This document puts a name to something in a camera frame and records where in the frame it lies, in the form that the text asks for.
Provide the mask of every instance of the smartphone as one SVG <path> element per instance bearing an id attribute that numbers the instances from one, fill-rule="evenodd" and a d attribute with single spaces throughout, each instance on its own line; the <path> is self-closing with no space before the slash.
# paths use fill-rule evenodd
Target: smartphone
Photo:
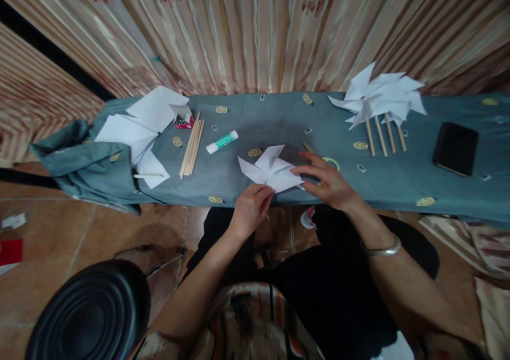
<path id="1" fill-rule="evenodd" d="M 473 174 L 478 132 L 445 122 L 439 132 L 433 163 L 463 177 Z"/>

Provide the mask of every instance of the curtain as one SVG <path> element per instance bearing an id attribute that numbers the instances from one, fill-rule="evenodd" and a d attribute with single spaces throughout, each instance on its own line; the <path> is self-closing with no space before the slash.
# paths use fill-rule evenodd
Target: curtain
<path id="1" fill-rule="evenodd" d="M 6 1 L 117 96 L 345 90 L 372 61 L 424 94 L 508 88 L 508 0 Z"/>
<path id="2" fill-rule="evenodd" d="M 92 121 L 101 101 L 0 23 L 0 167 L 34 161 L 28 146 L 73 119 Z"/>

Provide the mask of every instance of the woman's left hand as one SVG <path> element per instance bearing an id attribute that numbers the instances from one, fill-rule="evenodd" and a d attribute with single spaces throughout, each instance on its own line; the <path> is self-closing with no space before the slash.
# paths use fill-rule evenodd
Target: woman's left hand
<path id="1" fill-rule="evenodd" d="M 266 185 L 252 183 L 237 198 L 228 233 L 245 241 L 266 217 L 275 191 Z"/>

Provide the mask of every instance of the black chair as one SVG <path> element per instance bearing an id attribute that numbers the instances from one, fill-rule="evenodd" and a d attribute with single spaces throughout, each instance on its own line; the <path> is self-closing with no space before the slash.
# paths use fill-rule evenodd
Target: black chair
<path id="1" fill-rule="evenodd" d="M 27 360 L 125 359 L 146 332 L 150 291 L 133 263 L 113 259 L 70 278 L 46 305 Z"/>

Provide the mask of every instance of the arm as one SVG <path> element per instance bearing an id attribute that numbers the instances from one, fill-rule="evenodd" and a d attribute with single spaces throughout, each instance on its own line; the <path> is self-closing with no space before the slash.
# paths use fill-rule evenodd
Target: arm
<path id="1" fill-rule="evenodd" d="M 332 208 L 345 212 L 368 249 L 391 247 L 392 233 L 342 175 L 317 155 L 301 154 L 311 165 L 291 171 L 321 180 L 320 186 L 306 182 L 304 188 Z M 412 320 L 425 320 L 433 329 L 475 341 L 463 324 L 463 317 L 455 313 L 434 281 L 404 248 L 392 256 L 369 256 L 368 260 L 376 286 L 397 325 L 402 328 Z"/>
<path id="2" fill-rule="evenodd" d="M 182 282 L 156 318 L 154 326 L 174 341 L 185 343 L 202 327 L 225 270 L 244 242 L 264 220 L 274 190 L 250 185 L 237 199 L 227 231 Z"/>

